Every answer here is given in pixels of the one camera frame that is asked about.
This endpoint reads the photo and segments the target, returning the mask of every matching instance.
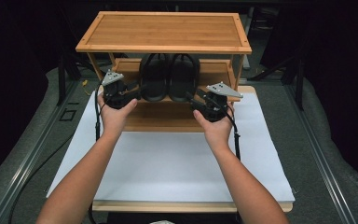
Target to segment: wooden shelf top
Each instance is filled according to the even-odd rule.
[[[78,52],[250,54],[238,13],[102,11]]]

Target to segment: white surface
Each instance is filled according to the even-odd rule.
[[[95,142],[91,95],[49,194]],[[295,200],[253,93],[235,103],[243,164],[280,203]],[[234,150],[234,138],[229,140]],[[232,202],[203,133],[124,132],[95,200],[130,202]]]

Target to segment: human arm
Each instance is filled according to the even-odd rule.
[[[264,186],[237,159],[228,145],[231,122],[223,118],[211,123],[198,111],[194,117],[216,157],[227,187],[244,223],[288,223],[279,204]]]
[[[119,110],[103,107],[102,136],[51,192],[36,223],[81,223],[101,183],[126,117],[136,103],[132,100]],[[103,105],[101,94],[98,104]]]

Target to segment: hand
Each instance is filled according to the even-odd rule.
[[[227,103],[227,105],[234,111],[231,103]],[[228,117],[224,117],[217,122],[210,122],[205,119],[198,110],[194,110],[193,114],[197,122],[204,129],[205,139],[212,151],[228,147],[228,138],[232,128],[231,121]],[[232,117],[230,109],[228,110],[228,114]]]
[[[126,106],[117,110],[104,103],[102,93],[98,95],[98,105],[100,106],[101,117],[103,119],[103,135],[121,135],[126,124],[126,118],[136,107],[137,102],[136,99],[133,99]]]

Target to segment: forearm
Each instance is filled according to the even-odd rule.
[[[101,183],[118,136],[101,137],[51,193],[38,223],[81,223]]]
[[[228,147],[213,154],[244,223],[288,223],[279,204]]]

